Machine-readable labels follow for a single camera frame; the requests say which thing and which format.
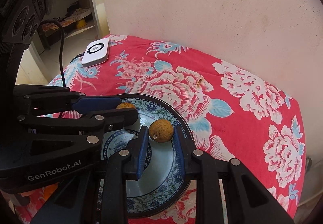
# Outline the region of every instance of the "black cable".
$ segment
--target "black cable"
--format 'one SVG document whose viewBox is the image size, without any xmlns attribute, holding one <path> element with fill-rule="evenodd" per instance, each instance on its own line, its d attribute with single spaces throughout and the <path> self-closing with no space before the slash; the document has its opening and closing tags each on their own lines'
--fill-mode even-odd
<svg viewBox="0 0 323 224">
<path fill-rule="evenodd" d="M 85 52 L 80 53 L 80 54 L 78 54 L 76 57 L 74 57 L 74 58 L 71 60 L 70 64 L 71 64 L 75 59 L 77 59 L 77 58 L 79 58 L 79 57 L 84 56 L 84 53 L 85 53 Z"/>
<path fill-rule="evenodd" d="M 60 32 L 61 32 L 61 46 L 59 49 L 59 69 L 61 72 L 63 86 L 66 87 L 64 69 L 63 69 L 63 47 L 64 47 L 65 32 L 64 32 L 62 25 L 55 19 L 47 19 L 47 20 L 40 22 L 41 25 L 48 24 L 48 23 L 53 23 L 53 24 L 57 25 L 59 27 Z M 61 118 L 62 115 L 63 115 L 63 112 L 59 113 L 59 118 Z"/>
</svg>

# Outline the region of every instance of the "blue gripper pad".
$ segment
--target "blue gripper pad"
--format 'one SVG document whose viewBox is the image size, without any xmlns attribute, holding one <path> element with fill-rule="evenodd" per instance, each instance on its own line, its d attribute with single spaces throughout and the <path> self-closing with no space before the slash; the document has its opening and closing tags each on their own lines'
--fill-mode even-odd
<svg viewBox="0 0 323 224">
<path fill-rule="evenodd" d="M 138 179 L 141 178 L 143 175 L 143 169 L 145 166 L 145 160 L 147 155 L 147 149 L 148 149 L 148 127 L 146 128 L 145 135 L 143 136 L 142 145 L 140 147 L 139 157 L 138 157 L 138 169 L 137 169 L 137 177 Z"/>
<path fill-rule="evenodd" d="M 175 147 L 175 151 L 176 151 L 176 160 L 177 160 L 177 164 L 178 164 L 178 169 L 180 171 L 180 174 L 184 178 L 185 177 L 184 156 L 183 156 L 183 152 L 182 152 L 182 149 L 180 146 L 180 139 L 178 137 L 178 132 L 177 132 L 176 127 L 174 128 L 173 143 L 174 143 L 174 147 Z"/>
<path fill-rule="evenodd" d="M 91 111 L 115 109 L 119 104 L 119 97 L 82 97 L 73 103 L 72 109 L 80 114 L 87 114 Z"/>
</svg>

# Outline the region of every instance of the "small insect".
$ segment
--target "small insect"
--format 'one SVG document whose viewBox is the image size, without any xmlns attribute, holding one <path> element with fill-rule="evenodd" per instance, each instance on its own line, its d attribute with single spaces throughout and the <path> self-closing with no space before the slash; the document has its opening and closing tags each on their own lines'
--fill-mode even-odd
<svg viewBox="0 0 323 224">
<path fill-rule="evenodd" d="M 200 86 L 200 84 L 201 84 L 202 80 L 203 80 L 203 78 L 201 78 L 201 79 L 198 81 L 198 83 L 197 83 L 197 88 L 199 88 L 199 86 Z"/>
</svg>

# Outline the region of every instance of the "white wall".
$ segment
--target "white wall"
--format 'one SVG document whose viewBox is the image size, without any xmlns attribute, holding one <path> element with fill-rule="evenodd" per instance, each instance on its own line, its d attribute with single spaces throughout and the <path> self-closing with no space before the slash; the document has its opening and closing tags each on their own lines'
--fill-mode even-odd
<svg viewBox="0 0 323 224">
<path fill-rule="evenodd" d="M 47 85 L 51 79 L 33 42 L 31 42 L 29 48 L 26 49 L 22 55 L 16 84 Z"/>
<path fill-rule="evenodd" d="M 166 40 L 245 68 L 298 100 L 307 154 L 323 156 L 319 0 L 104 0 L 111 33 Z"/>
</svg>

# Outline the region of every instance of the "metal screw cap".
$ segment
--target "metal screw cap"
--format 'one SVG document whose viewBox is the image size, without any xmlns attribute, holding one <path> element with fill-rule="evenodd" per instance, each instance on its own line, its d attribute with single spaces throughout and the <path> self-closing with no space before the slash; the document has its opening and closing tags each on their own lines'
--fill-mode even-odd
<svg viewBox="0 0 323 224">
<path fill-rule="evenodd" d="M 104 116 L 96 115 L 96 116 L 95 116 L 95 119 L 97 119 L 97 120 L 103 120 L 103 119 L 104 119 Z"/>
<path fill-rule="evenodd" d="M 234 166 L 238 166 L 238 165 L 240 165 L 240 160 L 238 160 L 237 158 L 233 158 L 231 160 L 231 164 Z"/>
<path fill-rule="evenodd" d="M 203 151 L 200 150 L 200 149 L 196 149 L 196 150 L 193 151 L 193 154 L 195 156 L 202 156 L 203 155 Z"/>
<path fill-rule="evenodd" d="M 25 116 L 18 116 L 17 119 L 18 121 L 23 121 L 25 119 Z"/>
<path fill-rule="evenodd" d="M 91 144 L 96 144 L 99 142 L 99 138 L 93 135 L 88 136 L 86 140 L 88 141 L 88 143 L 91 143 Z"/>
<path fill-rule="evenodd" d="M 120 156 L 127 156 L 128 154 L 129 154 L 129 151 L 127 151 L 126 149 L 123 149 L 123 150 L 119 151 Z"/>
</svg>

